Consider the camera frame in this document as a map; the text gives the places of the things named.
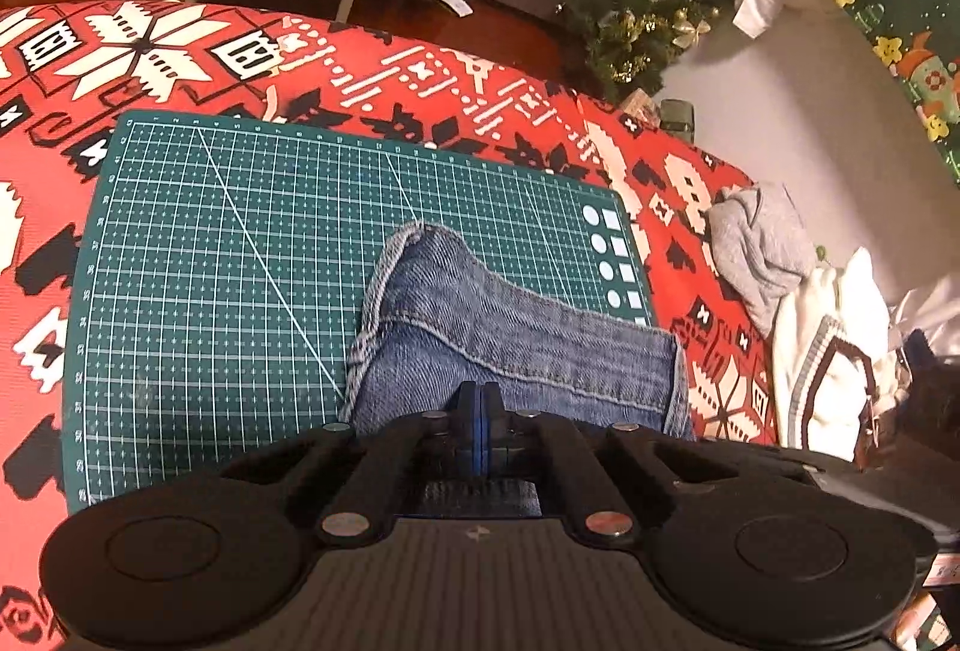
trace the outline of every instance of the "blue denim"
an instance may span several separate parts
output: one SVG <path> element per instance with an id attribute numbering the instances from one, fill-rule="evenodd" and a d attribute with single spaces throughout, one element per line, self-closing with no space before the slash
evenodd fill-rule
<path id="1" fill-rule="evenodd" d="M 367 290 L 343 418 L 370 434 L 397 416 L 447 407 L 464 380 L 499 383 L 508 410 L 693 436 L 672 334 L 525 291 L 484 267 L 456 233 L 405 224 Z"/>

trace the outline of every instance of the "wall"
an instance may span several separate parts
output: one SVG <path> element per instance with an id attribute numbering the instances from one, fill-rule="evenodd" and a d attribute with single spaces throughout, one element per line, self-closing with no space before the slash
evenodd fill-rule
<path id="1" fill-rule="evenodd" d="M 960 269 L 960 191 L 859 29 L 818 1 L 755 40 L 723 21 L 658 98 L 693 102 L 699 146 L 785 183 L 832 263 L 865 245 L 894 301 Z"/>

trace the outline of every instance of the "cutting mat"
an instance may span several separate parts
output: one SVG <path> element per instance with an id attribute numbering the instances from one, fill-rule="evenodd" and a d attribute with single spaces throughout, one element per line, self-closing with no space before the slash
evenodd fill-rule
<path id="1" fill-rule="evenodd" d="M 70 510 L 336 418 L 373 264 L 411 220 L 524 288 L 654 322 L 613 191 L 315 127 L 124 115 L 67 328 Z"/>

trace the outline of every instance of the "red patterned tablecloth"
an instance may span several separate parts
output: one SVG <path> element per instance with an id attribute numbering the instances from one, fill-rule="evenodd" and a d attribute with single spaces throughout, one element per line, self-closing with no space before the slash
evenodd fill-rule
<path id="1" fill-rule="evenodd" d="M 59 641 L 37 554 L 65 514 L 61 378 L 83 222 L 116 118 L 163 108 L 321 125 L 608 184 L 698 434 L 772 442 L 765 350 L 719 279 L 704 210 L 732 166 L 553 82 L 425 42 L 179 2 L 0 11 L 0 649 Z"/>

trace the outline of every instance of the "gray cloth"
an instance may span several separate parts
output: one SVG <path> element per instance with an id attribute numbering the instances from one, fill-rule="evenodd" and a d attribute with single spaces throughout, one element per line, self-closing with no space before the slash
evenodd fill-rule
<path id="1" fill-rule="evenodd" d="M 743 298 L 750 320 L 765 337 L 776 306 L 813 270 L 817 251 L 779 183 L 722 188 L 707 210 L 710 250 L 719 274 Z"/>

